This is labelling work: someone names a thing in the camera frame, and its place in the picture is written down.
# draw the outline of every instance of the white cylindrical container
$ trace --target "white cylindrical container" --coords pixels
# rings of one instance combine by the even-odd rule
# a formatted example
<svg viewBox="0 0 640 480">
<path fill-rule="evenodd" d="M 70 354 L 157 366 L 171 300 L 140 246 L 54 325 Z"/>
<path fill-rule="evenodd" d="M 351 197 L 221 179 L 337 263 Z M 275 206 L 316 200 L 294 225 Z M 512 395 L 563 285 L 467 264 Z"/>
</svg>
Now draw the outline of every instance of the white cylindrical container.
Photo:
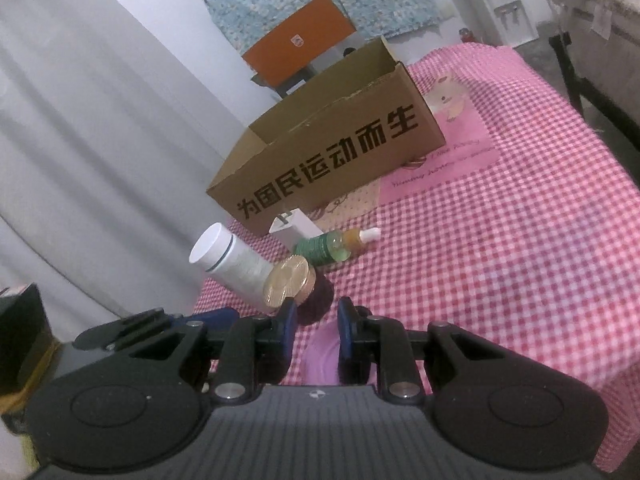
<svg viewBox="0 0 640 480">
<path fill-rule="evenodd" d="M 210 277 L 257 310 L 272 312 L 264 304 L 262 288 L 273 264 L 221 223 L 204 231 L 191 250 L 189 263 L 198 264 Z"/>
</svg>

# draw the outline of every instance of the gold jar lid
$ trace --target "gold jar lid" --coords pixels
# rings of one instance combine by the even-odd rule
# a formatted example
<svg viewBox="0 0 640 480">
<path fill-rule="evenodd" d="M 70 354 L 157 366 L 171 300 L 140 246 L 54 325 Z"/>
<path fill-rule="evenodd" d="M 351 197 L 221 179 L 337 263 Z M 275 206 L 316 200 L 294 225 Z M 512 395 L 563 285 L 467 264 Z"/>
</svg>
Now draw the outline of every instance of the gold jar lid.
<svg viewBox="0 0 640 480">
<path fill-rule="evenodd" d="M 296 304 L 306 301 L 316 285 L 316 270 L 304 256 L 294 254 L 275 264 L 264 283 L 262 298 L 264 304 L 278 309 L 286 298 L 293 298 Z"/>
</svg>

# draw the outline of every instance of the dropper bottle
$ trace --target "dropper bottle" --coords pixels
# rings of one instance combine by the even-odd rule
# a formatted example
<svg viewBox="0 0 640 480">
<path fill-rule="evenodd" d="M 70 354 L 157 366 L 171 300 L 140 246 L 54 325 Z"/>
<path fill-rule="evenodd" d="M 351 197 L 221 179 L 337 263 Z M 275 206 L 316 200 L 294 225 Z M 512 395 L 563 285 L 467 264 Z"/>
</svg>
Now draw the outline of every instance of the dropper bottle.
<svg viewBox="0 0 640 480">
<path fill-rule="evenodd" d="M 351 254 L 359 254 L 369 242 L 378 240 L 381 231 L 377 227 L 371 229 L 348 229 L 329 231 L 320 236 L 300 240 L 293 248 L 294 254 L 304 256 L 314 267 L 334 264 L 347 260 Z"/>
</svg>

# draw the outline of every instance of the white curtain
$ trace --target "white curtain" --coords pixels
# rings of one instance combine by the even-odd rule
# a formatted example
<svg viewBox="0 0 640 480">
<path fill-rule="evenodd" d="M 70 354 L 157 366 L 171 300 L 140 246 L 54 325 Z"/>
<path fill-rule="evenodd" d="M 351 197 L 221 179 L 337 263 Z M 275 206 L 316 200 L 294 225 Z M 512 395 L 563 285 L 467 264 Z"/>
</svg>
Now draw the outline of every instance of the white curtain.
<svg viewBox="0 0 640 480">
<path fill-rule="evenodd" d="M 0 286 L 37 282 L 62 339 L 190 311 L 241 131 L 115 0 L 0 0 Z"/>
</svg>

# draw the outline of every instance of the white power adapter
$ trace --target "white power adapter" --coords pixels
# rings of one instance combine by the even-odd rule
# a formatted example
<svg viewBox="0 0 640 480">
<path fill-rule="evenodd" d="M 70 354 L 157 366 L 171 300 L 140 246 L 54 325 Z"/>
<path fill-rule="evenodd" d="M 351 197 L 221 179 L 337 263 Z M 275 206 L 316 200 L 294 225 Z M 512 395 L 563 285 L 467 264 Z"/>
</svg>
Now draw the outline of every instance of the white power adapter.
<svg viewBox="0 0 640 480">
<path fill-rule="evenodd" d="M 276 216 L 271 224 L 271 229 L 269 229 L 269 234 L 273 235 L 289 251 L 292 251 L 300 240 L 321 235 L 322 229 L 300 209 L 294 209 Z"/>
</svg>

